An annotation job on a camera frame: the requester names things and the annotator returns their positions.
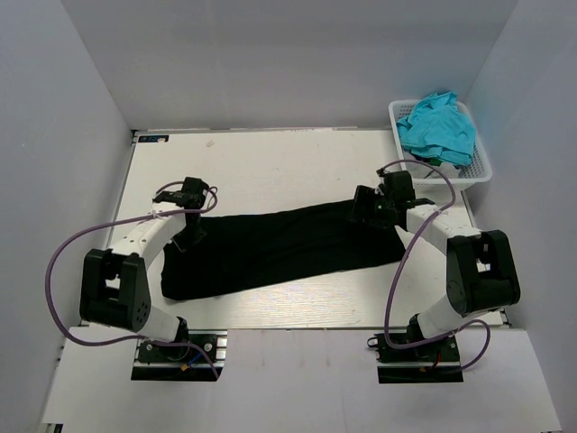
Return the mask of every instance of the tabletop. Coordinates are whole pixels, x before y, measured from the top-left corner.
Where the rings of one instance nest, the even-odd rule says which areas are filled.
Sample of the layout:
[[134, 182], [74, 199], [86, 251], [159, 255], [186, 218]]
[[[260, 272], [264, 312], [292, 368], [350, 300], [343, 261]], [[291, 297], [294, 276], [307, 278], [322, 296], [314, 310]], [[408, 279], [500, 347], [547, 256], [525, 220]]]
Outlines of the tabletop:
[[[71, 332], [97, 341], [126, 334], [93, 325]], [[369, 329], [235, 329], [217, 382], [136, 382], [136, 343], [84, 347], [67, 341], [42, 422], [64, 433], [190, 431], [526, 432], [558, 430], [527, 332], [494, 329], [462, 383], [379, 384]], [[463, 362], [484, 329], [457, 335]]]
[[[154, 132], [138, 133], [151, 135]], [[170, 133], [165, 143], [135, 144], [117, 218], [150, 210], [153, 192], [186, 176], [218, 187], [210, 216], [262, 214], [352, 199], [357, 185], [377, 186], [376, 170], [397, 158], [393, 134], [384, 130], [307, 129]], [[448, 192], [427, 193], [437, 204]], [[470, 224], [463, 198], [449, 214]], [[131, 226], [117, 227], [112, 241]], [[407, 242], [410, 235], [402, 234]], [[148, 278], [152, 303], [182, 316], [191, 328], [380, 327], [396, 263], [336, 272], [209, 299], [175, 302], [160, 292], [163, 254]], [[445, 293], [445, 259], [419, 241], [403, 272], [391, 324], [408, 320]], [[502, 325], [498, 312], [486, 315]]]

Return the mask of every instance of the white wall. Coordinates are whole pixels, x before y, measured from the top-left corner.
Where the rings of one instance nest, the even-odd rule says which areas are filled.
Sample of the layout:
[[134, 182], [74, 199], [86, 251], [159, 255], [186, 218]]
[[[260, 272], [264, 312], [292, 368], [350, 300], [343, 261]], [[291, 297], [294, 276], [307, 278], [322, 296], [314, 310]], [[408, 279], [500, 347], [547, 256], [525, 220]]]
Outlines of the white wall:
[[[0, 137], [0, 431], [35, 432], [62, 342], [44, 269], [65, 236], [112, 216], [130, 156], [130, 131], [58, 0], [0, 2]], [[58, 265], [68, 325], [83, 254], [104, 235]]]
[[469, 197], [510, 237], [526, 327], [563, 431], [577, 432], [577, 3], [520, 1], [467, 104], [494, 178]]
[[468, 92], [516, 0], [63, 0], [132, 129], [382, 125]]

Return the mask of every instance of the blue cloth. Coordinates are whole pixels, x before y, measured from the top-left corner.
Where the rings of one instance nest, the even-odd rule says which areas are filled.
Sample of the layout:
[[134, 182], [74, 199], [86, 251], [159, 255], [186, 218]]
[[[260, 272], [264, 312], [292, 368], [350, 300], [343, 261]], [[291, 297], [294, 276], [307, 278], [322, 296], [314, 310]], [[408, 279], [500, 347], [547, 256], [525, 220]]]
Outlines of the blue cloth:
[[456, 101], [453, 92], [433, 93], [420, 101], [410, 115], [399, 119], [398, 137], [403, 149], [422, 158], [470, 165], [475, 127], [467, 115], [459, 113]]

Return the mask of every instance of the black cloth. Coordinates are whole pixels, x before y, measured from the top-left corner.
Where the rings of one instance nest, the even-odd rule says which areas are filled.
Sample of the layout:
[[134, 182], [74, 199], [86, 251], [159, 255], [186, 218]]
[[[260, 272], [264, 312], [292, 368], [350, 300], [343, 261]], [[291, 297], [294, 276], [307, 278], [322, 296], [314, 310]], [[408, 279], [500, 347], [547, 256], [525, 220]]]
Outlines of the black cloth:
[[184, 253], [165, 246], [162, 294], [207, 298], [399, 261], [405, 249], [397, 233], [348, 222], [352, 205], [347, 200], [276, 214], [203, 217], [205, 235]]

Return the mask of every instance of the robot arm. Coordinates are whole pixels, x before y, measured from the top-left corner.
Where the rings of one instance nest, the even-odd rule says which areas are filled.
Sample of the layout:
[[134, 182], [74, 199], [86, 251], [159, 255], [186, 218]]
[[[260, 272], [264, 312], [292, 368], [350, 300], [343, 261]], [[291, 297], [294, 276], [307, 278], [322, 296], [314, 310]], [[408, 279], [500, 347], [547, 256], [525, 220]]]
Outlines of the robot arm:
[[[162, 191], [151, 213], [200, 209], [208, 185], [186, 178], [181, 191]], [[196, 233], [199, 214], [179, 213], [143, 221], [107, 250], [85, 257], [80, 316], [87, 321], [127, 329], [154, 340], [176, 342], [188, 335], [186, 321], [151, 304], [146, 271], [165, 244]]]
[[[409, 209], [407, 231], [414, 234], [438, 210], [435, 205]], [[459, 329], [488, 311], [519, 301], [517, 273], [503, 232], [482, 232], [457, 224], [443, 213], [433, 220], [422, 236], [447, 259], [446, 294], [417, 315], [423, 338]], [[478, 263], [486, 269], [480, 271]]]
[[[382, 229], [400, 226], [416, 233], [439, 208], [426, 198], [417, 199], [408, 171], [378, 171], [382, 183], [375, 189], [357, 188], [351, 220]], [[482, 232], [455, 223], [442, 213], [422, 237], [447, 259], [446, 294], [435, 305], [411, 318], [411, 341], [440, 336], [459, 329], [488, 311], [519, 301], [520, 289], [507, 236]], [[479, 271], [478, 263], [485, 265]]]

